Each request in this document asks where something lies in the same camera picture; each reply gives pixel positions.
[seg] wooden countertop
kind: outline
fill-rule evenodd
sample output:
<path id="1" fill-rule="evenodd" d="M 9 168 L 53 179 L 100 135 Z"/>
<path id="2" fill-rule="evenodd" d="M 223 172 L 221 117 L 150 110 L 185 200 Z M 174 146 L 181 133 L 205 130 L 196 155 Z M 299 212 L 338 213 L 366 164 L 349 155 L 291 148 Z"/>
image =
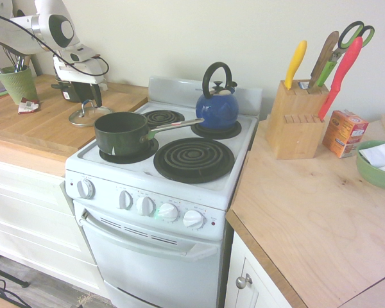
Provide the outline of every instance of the wooden countertop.
<path id="1" fill-rule="evenodd" d="M 367 139 L 385 140 L 379 125 Z M 292 307 L 385 307 L 385 190 L 321 144 L 314 159 L 276 160 L 265 132 L 262 121 L 230 224 Z"/>
<path id="2" fill-rule="evenodd" d="M 64 175 L 65 160 L 94 140 L 94 128 L 77 127 L 69 116 L 81 108 L 66 101 L 60 90 L 51 88 L 54 76 L 35 79 L 40 110 L 18 114 L 10 96 L 0 99 L 0 161 L 29 169 Z M 101 91 L 103 106 L 117 111 L 134 111 L 147 102 L 148 88 L 108 83 Z"/>

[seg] wooden floor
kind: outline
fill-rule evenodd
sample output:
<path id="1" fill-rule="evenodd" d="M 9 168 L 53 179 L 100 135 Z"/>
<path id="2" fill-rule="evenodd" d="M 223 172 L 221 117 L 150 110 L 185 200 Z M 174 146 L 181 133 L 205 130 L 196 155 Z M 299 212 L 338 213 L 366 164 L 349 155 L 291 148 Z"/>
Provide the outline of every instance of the wooden floor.
<path id="1" fill-rule="evenodd" d="M 22 288 L 6 280 L 6 289 L 17 294 L 32 308 L 114 308 L 106 298 L 80 289 L 76 286 L 53 278 L 40 271 L 0 256 L 0 270 L 18 279 L 28 281 L 30 286 Z"/>

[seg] stove knob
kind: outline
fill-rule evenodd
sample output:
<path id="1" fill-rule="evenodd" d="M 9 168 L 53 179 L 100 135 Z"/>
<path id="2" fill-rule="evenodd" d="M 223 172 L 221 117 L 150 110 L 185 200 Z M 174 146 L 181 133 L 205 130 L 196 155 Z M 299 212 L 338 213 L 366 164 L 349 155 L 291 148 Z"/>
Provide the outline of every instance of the stove knob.
<path id="1" fill-rule="evenodd" d="M 204 224 L 204 217 L 196 210 L 189 210 L 184 215 L 183 223 L 186 227 L 199 229 Z"/>
<path id="2" fill-rule="evenodd" d="M 137 200 L 137 213 L 141 216 L 149 216 L 154 210 L 154 202 L 149 197 Z"/>
<path id="3" fill-rule="evenodd" d="M 174 221 L 178 217 L 178 210 L 174 205 L 165 203 L 160 206 L 157 216 L 166 221 Z"/>
<path id="4" fill-rule="evenodd" d="M 77 183 L 77 189 L 83 199 L 91 199 L 96 192 L 92 182 L 86 178 Z"/>
<path id="5" fill-rule="evenodd" d="M 128 191 L 121 191 L 119 196 L 118 209 L 128 210 L 133 205 L 133 198 Z"/>

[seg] white cabinet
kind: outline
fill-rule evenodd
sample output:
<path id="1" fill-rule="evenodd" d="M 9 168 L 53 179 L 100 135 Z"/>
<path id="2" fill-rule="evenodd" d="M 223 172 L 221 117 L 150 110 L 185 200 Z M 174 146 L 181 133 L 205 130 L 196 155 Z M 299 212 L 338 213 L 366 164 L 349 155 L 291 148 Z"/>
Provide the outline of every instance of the white cabinet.
<path id="1" fill-rule="evenodd" d="M 241 289 L 237 287 L 238 278 Z M 225 308 L 291 308 L 237 233 L 232 244 Z"/>
<path id="2" fill-rule="evenodd" d="M 0 162 L 0 255 L 107 297 L 59 176 Z"/>

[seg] electric coil burner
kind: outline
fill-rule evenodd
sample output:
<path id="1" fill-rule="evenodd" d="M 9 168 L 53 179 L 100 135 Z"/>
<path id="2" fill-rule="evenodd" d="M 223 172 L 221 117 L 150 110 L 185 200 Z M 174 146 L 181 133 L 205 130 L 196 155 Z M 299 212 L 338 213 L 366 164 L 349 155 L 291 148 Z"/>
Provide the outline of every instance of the electric coil burner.
<path id="1" fill-rule="evenodd" d="M 241 124 L 237 121 L 232 127 L 224 130 L 213 130 L 200 124 L 195 124 L 191 126 L 191 130 L 200 137 L 221 140 L 238 136 L 241 133 Z"/>
<path id="2" fill-rule="evenodd" d="M 103 151 L 99 151 L 100 157 L 107 162 L 112 162 L 115 164 L 134 164 L 136 162 L 142 162 L 147 158 L 153 156 L 155 152 L 158 150 L 158 141 L 156 139 L 152 139 L 149 141 L 148 149 L 144 150 L 140 153 L 131 155 L 131 156 L 116 156 L 104 153 Z"/>
<path id="3" fill-rule="evenodd" d="M 197 184 L 231 171 L 234 154 L 224 144 L 204 138 L 185 138 L 166 144 L 156 153 L 154 166 L 170 180 Z"/>
<path id="4" fill-rule="evenodd" d="M 154 110 L 143 114 L 148 120 L 148 127 L 153 129 L 160 125 L 184 121 L 184 116 L 171 110 Z"/>

